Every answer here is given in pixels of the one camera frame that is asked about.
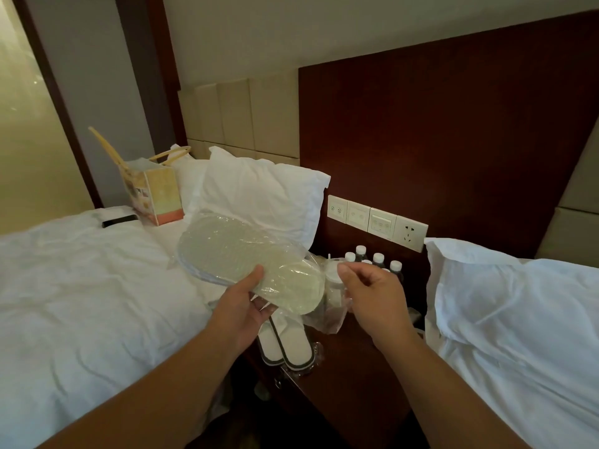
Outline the dark wooden nightstand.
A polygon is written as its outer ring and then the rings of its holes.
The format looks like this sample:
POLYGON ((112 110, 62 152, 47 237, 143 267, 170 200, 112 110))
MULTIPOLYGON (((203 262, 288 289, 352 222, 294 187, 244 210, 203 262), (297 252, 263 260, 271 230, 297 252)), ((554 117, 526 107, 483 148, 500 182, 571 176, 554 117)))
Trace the dark wooden nightstand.
POLYGON ((400 383, 354 315, 335 335, 305 330, 319 349, 318 361, 306 374, 267 366, 257 342, 242 358, 284 417, 315 425, 309 433, 325 441, 315 447, 326 442, 352 449, 429 447, 400 383))

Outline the person's right forearm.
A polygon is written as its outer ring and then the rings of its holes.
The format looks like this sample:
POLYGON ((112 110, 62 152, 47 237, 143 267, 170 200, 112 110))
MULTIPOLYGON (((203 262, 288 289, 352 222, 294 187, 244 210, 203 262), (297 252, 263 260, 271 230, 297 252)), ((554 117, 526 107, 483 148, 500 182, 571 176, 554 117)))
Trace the person's right forearm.
POLYGON ((415 332, 371 335, 401 384, 431 449, 531 449, 415 332))

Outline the white pillow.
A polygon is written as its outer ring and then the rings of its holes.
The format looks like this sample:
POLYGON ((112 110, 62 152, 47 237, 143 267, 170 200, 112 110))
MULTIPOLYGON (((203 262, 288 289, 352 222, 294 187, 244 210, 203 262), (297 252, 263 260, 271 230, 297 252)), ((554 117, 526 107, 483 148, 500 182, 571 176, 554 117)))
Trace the white pillow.
POLYGON ((267 159, 236 157, 218 146, 186 216, 211 211, 262 227, 310 249, 331 177, 267 159))
POLYGON ((176 158, 169 165, 176 174, 182 208, 186 218, 195 211, 208 165, 209 160, 195 159, 190 153, 176 158))
POLYGON ((599 368, 599 268, 426 238, 426 318, 445 339, 515 365, 599 368))

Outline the dark wooden headboard panel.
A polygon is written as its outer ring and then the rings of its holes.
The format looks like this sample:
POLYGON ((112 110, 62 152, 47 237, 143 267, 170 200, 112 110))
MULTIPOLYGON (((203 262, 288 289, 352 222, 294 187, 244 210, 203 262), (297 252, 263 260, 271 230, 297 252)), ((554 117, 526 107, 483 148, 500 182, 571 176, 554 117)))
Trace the dark wooden headboard panel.
POLYGON ((599 117, 599 9, 302 67, 298 94, 330 195, 533 258, 599 117))

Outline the orange paper gift bag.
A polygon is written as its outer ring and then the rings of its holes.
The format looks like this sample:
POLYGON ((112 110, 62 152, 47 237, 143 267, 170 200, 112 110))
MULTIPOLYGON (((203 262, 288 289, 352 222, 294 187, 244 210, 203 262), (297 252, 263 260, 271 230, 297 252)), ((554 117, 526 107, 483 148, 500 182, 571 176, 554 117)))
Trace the orange paper gift bag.
POLYGON ((184 218, 182 199, 173 163, 187 155, 191 147, 174 149, 150 158, 126 161, 93 127, 89 131, 117 166, 132 207, 153 225, 162 226, 184 218))

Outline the white bed duvet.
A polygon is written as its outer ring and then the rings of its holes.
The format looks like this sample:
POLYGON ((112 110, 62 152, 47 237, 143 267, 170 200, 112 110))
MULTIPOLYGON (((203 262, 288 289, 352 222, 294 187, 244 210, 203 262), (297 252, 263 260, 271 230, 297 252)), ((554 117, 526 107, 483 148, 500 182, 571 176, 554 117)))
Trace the white bed duvet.
POLYGON ((476 348, 441 335, 425 318, 426 343, 533 449, 599 449, 599 403, 585 409, 476 348))
POLYGON ((128 206, 0 236, 0 449, 33 449, 207 324, 199 286, 128 206))

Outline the white wall switch panel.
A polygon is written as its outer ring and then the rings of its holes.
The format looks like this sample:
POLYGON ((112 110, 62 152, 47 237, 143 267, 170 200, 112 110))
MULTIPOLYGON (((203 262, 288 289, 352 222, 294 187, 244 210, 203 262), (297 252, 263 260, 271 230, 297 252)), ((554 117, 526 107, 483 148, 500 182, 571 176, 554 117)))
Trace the white wall switch panel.
POLYGON ((396 221, 397 215, 376 208, 370 208, 367 232, 392 241, 396 221))
POLYGON ((368 232, 371 208, 367 205, 348 200, 346 224, 368 232))
POLYGON ((342 224, 346 224, 348 216, 348 201, 337 196, 328 195, 326 215, 327 217, 337 220, 342 224))

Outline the white wall power socket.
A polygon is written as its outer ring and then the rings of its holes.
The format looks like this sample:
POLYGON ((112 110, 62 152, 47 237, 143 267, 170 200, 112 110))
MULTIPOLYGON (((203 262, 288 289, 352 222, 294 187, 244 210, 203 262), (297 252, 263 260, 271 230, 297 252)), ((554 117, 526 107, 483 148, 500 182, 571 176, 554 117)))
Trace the white wall power socket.
POLYGON ((400 215, 395 216, 392 241, 407 249, 421 253, 428 225, 400 215))

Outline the person's left forearm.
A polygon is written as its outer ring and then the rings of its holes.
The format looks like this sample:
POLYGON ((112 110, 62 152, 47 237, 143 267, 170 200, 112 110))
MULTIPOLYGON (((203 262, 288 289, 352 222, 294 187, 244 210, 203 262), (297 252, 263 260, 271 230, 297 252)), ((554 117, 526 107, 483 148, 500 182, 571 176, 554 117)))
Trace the person's left forearm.
POLYGON ((179 352, 38 449, 182 449, 243 350, 244 319, 214 312, 179 352))

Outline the clear plastic bag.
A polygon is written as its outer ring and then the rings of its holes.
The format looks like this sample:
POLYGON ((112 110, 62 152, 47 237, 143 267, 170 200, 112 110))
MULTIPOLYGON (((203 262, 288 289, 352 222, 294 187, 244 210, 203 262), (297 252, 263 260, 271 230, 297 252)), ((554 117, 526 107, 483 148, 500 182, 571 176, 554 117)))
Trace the clear plastic bag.
MULTIPOLYGON (((325 267, 325 262, 327 260, 327 258, 321 257, 321 256, 312 256, 312 259, 314 259, 317 263, 317 265, 319 266, 321 272, 324 275, 324 281, 325 281, 325 272, 324 272, 324 267, 325 267)), ((341 326, 344 322, 344 319, 346 317, 346 314, 348 313, 348 308, 349 308, 349 300, 346 298, 346 310, 341 313, 341 315, 339 316, 335 316, 330 314, 325 307, 325 282, 324 282, 324 291, 322 294, 322 298, 320 300, 320 302, 318 303, 317 307, 312 310, 310 313, 303 315, 302 321, 305 325, 312 327, 313 329, 316 329, 317 331, 324 333, 324 334, 336 334, 339 332, 339 330, 341 329, 341 326)))

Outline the frosted glass partition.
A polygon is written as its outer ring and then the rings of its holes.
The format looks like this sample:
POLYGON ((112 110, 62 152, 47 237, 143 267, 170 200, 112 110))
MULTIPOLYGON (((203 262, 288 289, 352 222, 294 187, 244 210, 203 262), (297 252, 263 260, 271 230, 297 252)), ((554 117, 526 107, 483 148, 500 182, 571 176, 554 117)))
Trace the frosted glass partition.
POLYGON ((0 0, 0 236, 94 209, 12 0, 0 0))

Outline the plastic-wrapped white slippers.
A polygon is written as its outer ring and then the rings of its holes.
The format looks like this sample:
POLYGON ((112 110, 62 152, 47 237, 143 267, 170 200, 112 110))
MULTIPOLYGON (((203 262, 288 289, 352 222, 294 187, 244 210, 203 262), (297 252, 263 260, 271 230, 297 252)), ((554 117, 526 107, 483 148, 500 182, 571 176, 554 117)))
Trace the plastic-wrapped white slippers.
POLYGON ((226 287, 261 265, 264 275, 253 293, 299 316, 315 310, 325 294, 324 273, 301 244, 214 212, 195 216, 175 258, 193 277, 226 287))
POLYGON ((300 317, 276 310, 261 325, 258 348, 262 361, 293 376, 304 376, 324 363, 324 347, 309 338, 300 317))

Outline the person's left hand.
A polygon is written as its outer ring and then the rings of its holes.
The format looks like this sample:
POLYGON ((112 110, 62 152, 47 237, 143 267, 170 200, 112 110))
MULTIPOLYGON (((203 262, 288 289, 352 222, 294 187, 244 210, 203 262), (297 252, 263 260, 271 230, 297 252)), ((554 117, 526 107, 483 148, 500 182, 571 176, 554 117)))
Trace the person's left hand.
POLYGON ((236 296, 233 285, 222 294, 207 331, 230 355, 241 355, 257 338, 261 325, 278 309, 263 297, 236 296))

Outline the person's right hand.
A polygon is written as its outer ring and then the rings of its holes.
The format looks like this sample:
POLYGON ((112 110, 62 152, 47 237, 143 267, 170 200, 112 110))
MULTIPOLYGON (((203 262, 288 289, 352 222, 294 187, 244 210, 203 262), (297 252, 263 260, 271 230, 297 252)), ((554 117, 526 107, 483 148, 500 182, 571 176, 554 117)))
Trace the person's right hand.
POLYGON ((356 262, 339 264, 338 272, 360 275, 362 304, 353 305, 351 301, 350 307, 378 348, 420 339, 408 314, 404 289, 396 276, 375 265, 356 262))

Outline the beige padded headboard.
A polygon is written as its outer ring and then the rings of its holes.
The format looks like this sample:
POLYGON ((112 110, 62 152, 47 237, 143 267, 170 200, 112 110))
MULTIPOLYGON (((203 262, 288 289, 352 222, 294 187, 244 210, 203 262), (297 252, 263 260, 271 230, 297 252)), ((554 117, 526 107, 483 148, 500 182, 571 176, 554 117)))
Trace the beige padded headboard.
POLYGON ((535 258, 599 268, 599 117, 535 258))
POLYGON ((192 157, 208 159, 218 146, 236 157, 300 165, 297 69, 177 95, 192 157))

